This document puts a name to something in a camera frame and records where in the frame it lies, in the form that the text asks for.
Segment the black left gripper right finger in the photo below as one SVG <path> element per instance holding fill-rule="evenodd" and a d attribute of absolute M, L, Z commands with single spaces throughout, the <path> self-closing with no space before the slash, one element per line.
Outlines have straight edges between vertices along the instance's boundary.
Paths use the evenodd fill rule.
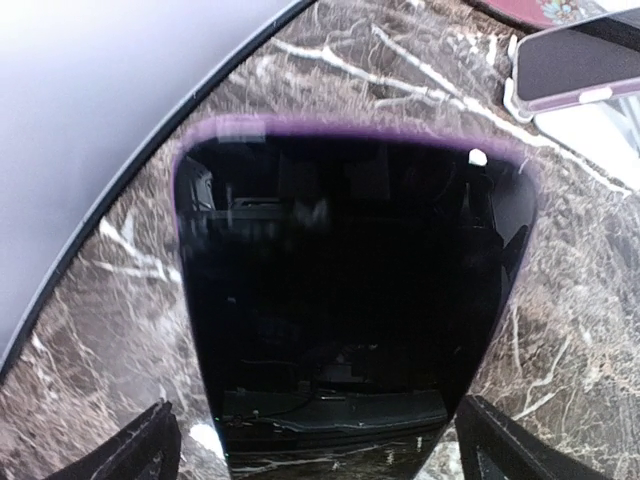
<path fill-rule="evenodd" d="M 603 479 L 547 446 L 481 396 L 461 401 L 455 418 L 466 479 Z"/>

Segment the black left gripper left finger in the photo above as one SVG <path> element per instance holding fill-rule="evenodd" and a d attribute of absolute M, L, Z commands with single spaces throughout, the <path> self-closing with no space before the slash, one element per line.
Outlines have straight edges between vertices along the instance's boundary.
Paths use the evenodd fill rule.
<path fill-rule="evenodd" d="M 158 401 L 105 443 L 48 479 L 176 480 L 180 453 L 181 432 L 172 403 Z"/>

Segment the purple phone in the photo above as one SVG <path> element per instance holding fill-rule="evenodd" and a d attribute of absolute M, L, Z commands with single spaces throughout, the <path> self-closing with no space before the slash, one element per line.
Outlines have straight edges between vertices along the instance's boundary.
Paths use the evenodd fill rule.
<path fill-rule="evenodd" d="M 530 114 L 639 92 L 639 8 L 524 37 L 513 57 L 514 102 Z"/>
<path fill-rule="evenodd" d="M 224 115 L 173 167 L 187 311 L 234 479 L 412 479 L 491 343 L 537 216 L 509 148 Z"/>

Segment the white folding phone stand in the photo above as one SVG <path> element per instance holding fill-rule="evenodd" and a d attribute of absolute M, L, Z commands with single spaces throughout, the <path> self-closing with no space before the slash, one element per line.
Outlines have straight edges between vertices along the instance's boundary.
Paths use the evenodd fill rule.
<path fill-rule="evenodd" d="M 505 81 L 503 105 L 520 123 L 582 155 L 632 191 L 639 189 L 639 96 L 632 95 L 537 115 L 515 103 L 515 83 Z"/>

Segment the purple phone in clear case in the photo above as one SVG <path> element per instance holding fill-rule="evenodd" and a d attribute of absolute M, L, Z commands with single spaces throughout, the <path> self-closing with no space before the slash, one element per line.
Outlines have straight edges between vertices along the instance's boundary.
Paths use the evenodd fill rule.
<path fill-rule="evenodd" d="M 514 102 L 530 114 L 639 92 L 639 8 L 524 37 L 513 57 Z"/>

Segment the red patterned round plate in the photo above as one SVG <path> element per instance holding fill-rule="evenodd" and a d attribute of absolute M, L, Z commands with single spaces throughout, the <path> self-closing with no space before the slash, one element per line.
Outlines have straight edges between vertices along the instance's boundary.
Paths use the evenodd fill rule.
<path fill-rule="evenodd" d="M 469 5 L 503 23 L 535 30 L 585 20 L 606 12 L 597 1 L 484 0 Z"/>

